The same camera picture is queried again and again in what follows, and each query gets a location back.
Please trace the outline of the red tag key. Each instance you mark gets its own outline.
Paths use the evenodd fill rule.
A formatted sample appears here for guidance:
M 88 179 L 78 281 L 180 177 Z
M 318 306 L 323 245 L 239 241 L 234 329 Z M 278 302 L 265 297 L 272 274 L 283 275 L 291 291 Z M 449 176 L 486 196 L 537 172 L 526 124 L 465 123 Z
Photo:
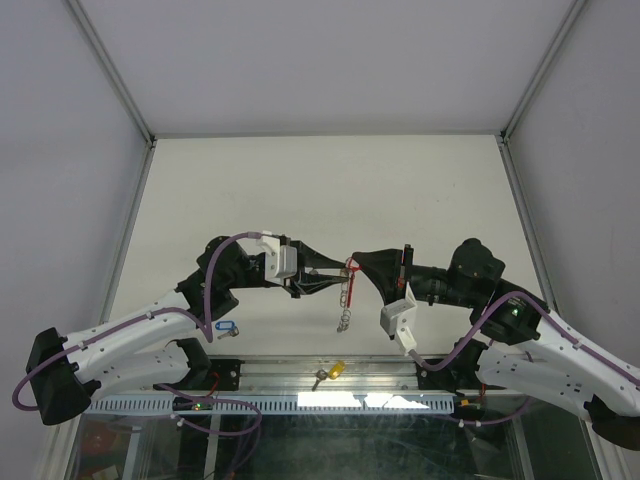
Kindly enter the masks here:
M 355 274 L 356 272 L 361 270 L 359 263 L 356 260 L 354 260 L 352 257 L 349 257 L 346 260 L 345 268 L 352 274 Z

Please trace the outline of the metal keyring holder red handle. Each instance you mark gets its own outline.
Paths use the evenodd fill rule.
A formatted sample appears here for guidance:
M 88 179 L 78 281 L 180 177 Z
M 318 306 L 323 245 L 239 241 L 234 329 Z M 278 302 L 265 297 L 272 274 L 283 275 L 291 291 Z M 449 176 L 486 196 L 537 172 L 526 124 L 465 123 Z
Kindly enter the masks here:
M 349 329 L 351 321 L 351 305 L 353 299 L 354 284 L 356 274 L 350 273 L 344 266 L 342 270 L 343 276 L 346 277 L 346 282 L 341 285 L 339 305 L 342 309 L 342 313 L 339 318 L 339 322 L 336 328 L 338 333 L 346 332 Z

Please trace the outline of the yellow tag key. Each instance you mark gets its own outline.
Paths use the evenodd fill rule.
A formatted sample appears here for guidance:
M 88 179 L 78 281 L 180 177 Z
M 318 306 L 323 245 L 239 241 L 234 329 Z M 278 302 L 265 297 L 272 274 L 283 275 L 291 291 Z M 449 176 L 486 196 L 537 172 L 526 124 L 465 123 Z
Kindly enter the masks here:
M 326 380 L 336 380 L 340 377 L 346 369 L 346 363 L 344 361 L 338 361 L 329 370 L 319 369 L 315 373 L 315 382 L 311 387 L 311 391 L 315 392 L 319 385 Z

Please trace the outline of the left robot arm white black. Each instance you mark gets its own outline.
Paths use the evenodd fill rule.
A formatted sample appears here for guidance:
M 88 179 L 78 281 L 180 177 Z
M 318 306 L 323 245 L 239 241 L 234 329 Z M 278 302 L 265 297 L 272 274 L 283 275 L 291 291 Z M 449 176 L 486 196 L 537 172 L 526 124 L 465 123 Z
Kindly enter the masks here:
M 292 298 L 345 282 L 343 263 L 300 240 L 269 232 L 244 232 L 211 240 L 197 269 L 157 301 L 134 314 L 63 335 L 54 327 L 37 334 L 26 376 L 12 394 L 30 387 L 46 426 L 71 420 L 105 396 L 148 385 L 198 388 L 209 377 L 203 345 L 214 323 L 239 304 L 237 289 L 284 289 Z

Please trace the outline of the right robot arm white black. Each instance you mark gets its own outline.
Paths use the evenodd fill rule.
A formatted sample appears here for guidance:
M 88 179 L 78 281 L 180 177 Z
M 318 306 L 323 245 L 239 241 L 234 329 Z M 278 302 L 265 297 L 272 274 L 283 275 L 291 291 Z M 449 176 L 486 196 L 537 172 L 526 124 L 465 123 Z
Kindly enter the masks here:
M 355 252 L 352 259 L 381 295 L 381 327 L 424 371 L 447 370 L 459 387 L 478 380 L 516 390 L 576 415 L 614 445 L 638 450 L 638 368 L 503 279 L 504 263 L 480 240 L 464 240 L 446 269 L 414 264 L 411 246 Z M 418 353 L 412 332 L 422 303 L 471 312 L 468 333 L 436 364 Z

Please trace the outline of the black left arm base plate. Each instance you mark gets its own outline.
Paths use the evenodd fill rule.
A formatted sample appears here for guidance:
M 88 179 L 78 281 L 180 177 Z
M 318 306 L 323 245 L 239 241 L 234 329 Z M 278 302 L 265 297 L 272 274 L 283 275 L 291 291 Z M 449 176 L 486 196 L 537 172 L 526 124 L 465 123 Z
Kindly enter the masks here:
M 234 392 L 240 387 L 244 362 L 237 358 L 213 358 L 205 377 L 193 387 L 195 391 Z

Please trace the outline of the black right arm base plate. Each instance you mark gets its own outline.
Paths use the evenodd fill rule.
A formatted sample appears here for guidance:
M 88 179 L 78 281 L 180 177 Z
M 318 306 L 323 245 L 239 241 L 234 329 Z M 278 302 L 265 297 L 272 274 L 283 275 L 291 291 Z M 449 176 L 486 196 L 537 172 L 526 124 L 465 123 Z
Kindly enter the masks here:
M 481 387 L 475 371 L 462 366 L 457 361 L 435 372 L 417 366 L 416 378 L 419 390 L 444 390 L 456 393 L 462 390 L 478 390 Z

